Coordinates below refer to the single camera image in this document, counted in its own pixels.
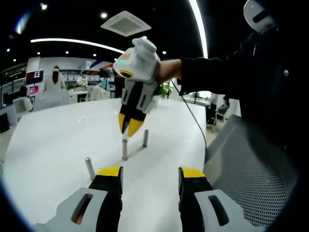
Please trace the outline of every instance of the hand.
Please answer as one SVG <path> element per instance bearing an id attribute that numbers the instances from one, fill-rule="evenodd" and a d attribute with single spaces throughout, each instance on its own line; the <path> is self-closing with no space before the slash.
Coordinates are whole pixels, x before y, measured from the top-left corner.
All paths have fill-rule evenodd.
<path id="1" fill-rule="evenodd" d="M 165 60 L 160 62 L 160 65 L 159 75 L 156 78 L 159 85 L 174 77 L 181 79 L 182 62 L 180 59 Z"/>

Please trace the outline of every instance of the black sleeve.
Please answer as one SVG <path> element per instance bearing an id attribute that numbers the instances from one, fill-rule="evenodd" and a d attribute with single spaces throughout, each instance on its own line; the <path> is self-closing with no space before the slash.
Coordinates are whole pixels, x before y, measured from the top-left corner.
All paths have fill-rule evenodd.
<path id="1" fill-rule="evenodd" d="M 181 95 L 210 91 L 239 99 L 252 71 L 252 58 L 258 35 L 253 33 L 240 49 L 226 59 L 183 58 Z"/>

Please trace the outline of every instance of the round white table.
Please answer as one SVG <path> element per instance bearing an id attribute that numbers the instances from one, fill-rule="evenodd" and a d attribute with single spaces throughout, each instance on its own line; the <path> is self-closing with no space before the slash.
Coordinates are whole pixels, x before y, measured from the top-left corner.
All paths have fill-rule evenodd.
<path id="1" fill-rule="evenodd" d="M 203 170 L 205 143 L 183 102 L 160 100 L 129 139 L 122 161 L 118 125 L 120 99 L 83 102 L 22 117 L 10 141 L 4 183 L 30 224 L 45 223 L 56 207 L 91 183 L 85 157 L 95 172 L 121 165 L 123 210 L 119 232 L 180 232 L 178 168 Z M 206 133 L 205 108 L 190 105 Z M 148 147 L 141 149 L 149 130 Z"/>

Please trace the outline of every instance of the black cable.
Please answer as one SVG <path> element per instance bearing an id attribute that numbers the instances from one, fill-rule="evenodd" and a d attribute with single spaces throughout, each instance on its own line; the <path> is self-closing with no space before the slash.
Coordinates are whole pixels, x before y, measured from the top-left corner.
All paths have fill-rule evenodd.
<path id="1" fill-rule="evenodd" d="M 204 141 L 205 141 L 205 146 L 207 146 L 206 137 L 205 137 L 205 134 L 204 134 L 204 132 L 203 132 L 201 126 L 200 126 L 199 123 L 197 122 L 197 119 L 195 118 L 195 116 L 194 116 L 192 110 L 190 109 L 188 103 L 185 101 L 185 99 L 183 98 L 183 96 L 180 94 L 180 91 L 177 89 L 177 87 L 176 87 L 176 85 L 174 84 L 174 82 L 173 82 L 173 81 L 171 81 L 171 82 L 173 83 L 175 89 L 177 90 L 177 92 L 179 93 L 179 95 L 181 96 L 181 98 L 183 99 L 184 103 L 187 105 L 187 107 L 188 107 L 190 113 L 192 114 L 192 117 L 194 118 L 195 122 L 196 122 L 197 125 L 198 125 L 199 130 L 202 132 L 202 135 L 203 135 L 203 138 L 204 138 Z"/>

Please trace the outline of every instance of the metal peg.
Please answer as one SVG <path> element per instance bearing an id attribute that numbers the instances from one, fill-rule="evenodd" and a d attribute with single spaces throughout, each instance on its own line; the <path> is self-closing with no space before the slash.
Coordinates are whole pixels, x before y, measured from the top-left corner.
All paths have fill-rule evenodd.
<path id="1" fill-rule="evenodd" d="M 88 169 L 88 172 L 89 172 L 89 175 L 90 175 L 90 179 L 93 180 L 96 177 L 96 174 L 95 174 L 95 171 L 93 170 L 93 166 L 92 166 L 92 162 L 91 162 L 90 157 L 87 157 L 85 159 L 85 162 L 86 162 L 86 166 L 87 166 L 87 169 Z"/>
<path id="2" fill-rule="evenodd" d="M 143 147 L 146 147 L 147 146 L 147 143 L 148 143 L 148 130 L 145 130 L 144 132 L 144 139 L 143 139 Z"/>
<path id="3" fill-rule="evenodd" d="M 127 160 L 127 139 L 122 140 L 122 160 Z"/>

